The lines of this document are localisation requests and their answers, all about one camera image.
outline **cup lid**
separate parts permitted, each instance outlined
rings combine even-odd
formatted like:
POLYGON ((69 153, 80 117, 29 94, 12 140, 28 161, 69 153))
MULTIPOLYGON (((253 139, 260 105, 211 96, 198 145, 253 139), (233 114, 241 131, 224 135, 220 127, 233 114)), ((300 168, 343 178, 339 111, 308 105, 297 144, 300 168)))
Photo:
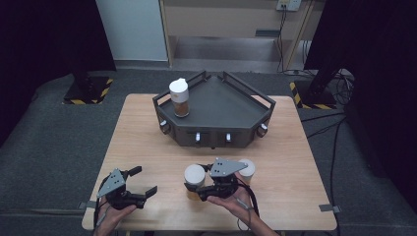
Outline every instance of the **cup lid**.
POLYGON ((248 164, 248 167, 239 170, 239 173, 242 176, 252 176, 255 173, 255 164, 250 159, 241 159, 239 162, 244 162, 248 164))
POLYGON ((184 171, 185 181, 189 184, 199 185, 206 178, 206 172, 201 165, 189 165, 184 171))
POLYGON ((183 92, 188 89, 188 84, 185 81, 185 79, 180 78, 176 81, 171 82, 171 84, 169 84, 169 89, 172 92, 183 92))

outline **white wall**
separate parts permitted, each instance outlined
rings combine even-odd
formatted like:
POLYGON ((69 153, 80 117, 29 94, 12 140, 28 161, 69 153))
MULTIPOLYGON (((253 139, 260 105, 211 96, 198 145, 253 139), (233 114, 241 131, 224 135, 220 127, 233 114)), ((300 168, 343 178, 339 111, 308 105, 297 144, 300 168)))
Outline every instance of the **white wall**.
POLYGON ((168 61, 158 0, 96 0, 114 60, 168 61))

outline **robotic hand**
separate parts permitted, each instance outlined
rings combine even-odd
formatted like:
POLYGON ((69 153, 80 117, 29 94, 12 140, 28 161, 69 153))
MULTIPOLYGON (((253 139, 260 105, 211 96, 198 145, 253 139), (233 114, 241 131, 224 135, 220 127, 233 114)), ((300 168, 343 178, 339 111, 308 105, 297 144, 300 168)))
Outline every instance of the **robotic hand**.
POLYGON ((197 187, 188 183, 184 183, 184 185, 189 191, 197 193, 204 202, 208 196, 216 196, 223 199, 232 196, 239 188, 239 185, 241 185, 234 173, 246 168, 248 165, 243 162, 217 157, 214 164, 201 166, 205 172, 210 171, 209 176, 214 183, 211 186, 203 187, 197 187))
POLYGON ((145 202, 157 192, 157 186, 147 190, 144 195, 132 194, 126 190, 128 176, 134 176, 142 171, 142 166, 131 170, 120 171, 114 169, 101 183, 97 198, 106 197, 110 205, 116 209, 122 209, 130 205, 144 208, 145 202))

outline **electrical outlet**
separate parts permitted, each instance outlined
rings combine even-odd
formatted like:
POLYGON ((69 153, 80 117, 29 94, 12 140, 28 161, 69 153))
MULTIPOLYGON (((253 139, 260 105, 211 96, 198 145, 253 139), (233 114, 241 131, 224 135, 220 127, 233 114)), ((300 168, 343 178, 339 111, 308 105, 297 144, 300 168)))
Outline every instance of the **electrical outlet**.
POLYGON ((285 10, 289 12, 296 12, 300 8, 302 0, 278 0, 276 4, 277 11, 283 11, 283 6, 285 6, 285 10))
POLYGON ((288 6, 290 0, 278 0, 278 3, 276 4, 276 10, 282 11, 284 10, 283 6, 288 6))

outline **black curtain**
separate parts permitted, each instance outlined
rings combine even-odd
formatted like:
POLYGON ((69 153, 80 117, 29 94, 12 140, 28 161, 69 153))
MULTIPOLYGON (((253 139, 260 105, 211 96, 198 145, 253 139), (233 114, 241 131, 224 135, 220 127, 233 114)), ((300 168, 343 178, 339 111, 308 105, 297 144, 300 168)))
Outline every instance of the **black curtain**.
POLYGON ((40 85, 116 70, 94 0, 3 0, 0 35, 0 146, 40 85))
POLYGON ((345 111, 358 144, 417 212, 416 13, 412 0, 327 0, 305 69, 332 58, 334 70, 353 74, 345 111), (346 14, 354 16, 348 24, 346 14), (341 36, 349 40, 338 44, 341 36))

